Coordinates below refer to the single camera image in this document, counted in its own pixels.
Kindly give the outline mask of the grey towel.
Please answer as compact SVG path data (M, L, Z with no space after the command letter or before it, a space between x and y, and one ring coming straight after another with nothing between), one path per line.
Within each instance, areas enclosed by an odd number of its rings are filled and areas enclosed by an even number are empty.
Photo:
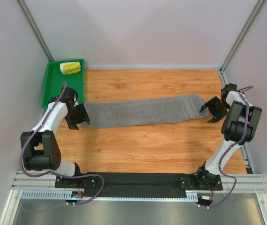
M207 109L200 111L203 104L197 94L115 103L85 102L90 124L82 123L82 126L118 128L202 119L209 116Z

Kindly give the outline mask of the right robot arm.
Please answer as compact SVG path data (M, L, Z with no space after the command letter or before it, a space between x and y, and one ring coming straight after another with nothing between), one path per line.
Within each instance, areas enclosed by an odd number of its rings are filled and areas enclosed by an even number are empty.
M250 142L256 133L262 114L260 107L254 106L246 99L245 92L253 86L237 89L233 83L221 89L221 97L214 97L201 106L200 111L208 109L216 123L224 119L221 128L223 135L220 145L212 157L204 162L196 172L196 184L199 188L216 187L221 183L220 175L232 155L242 145Z

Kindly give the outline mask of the yellow green patterned towel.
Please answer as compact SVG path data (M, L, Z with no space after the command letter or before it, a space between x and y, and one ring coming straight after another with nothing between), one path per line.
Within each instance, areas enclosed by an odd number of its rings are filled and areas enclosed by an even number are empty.
M60 63L60 71L64 75L74 74L81 72L82 66L79 61Z

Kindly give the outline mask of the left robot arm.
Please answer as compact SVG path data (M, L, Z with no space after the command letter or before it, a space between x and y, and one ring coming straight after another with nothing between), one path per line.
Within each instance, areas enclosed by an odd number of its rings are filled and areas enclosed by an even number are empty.
M70 130L78 130L78 124L90 119L84 104L77 102L78 93L67 86L61 88L59 96L52 97L48 108L38 124L29 132L21 134L19 166L29 177L54 174L59 177L80 176L76 163L66 161L56 140L57 130L63 120Z

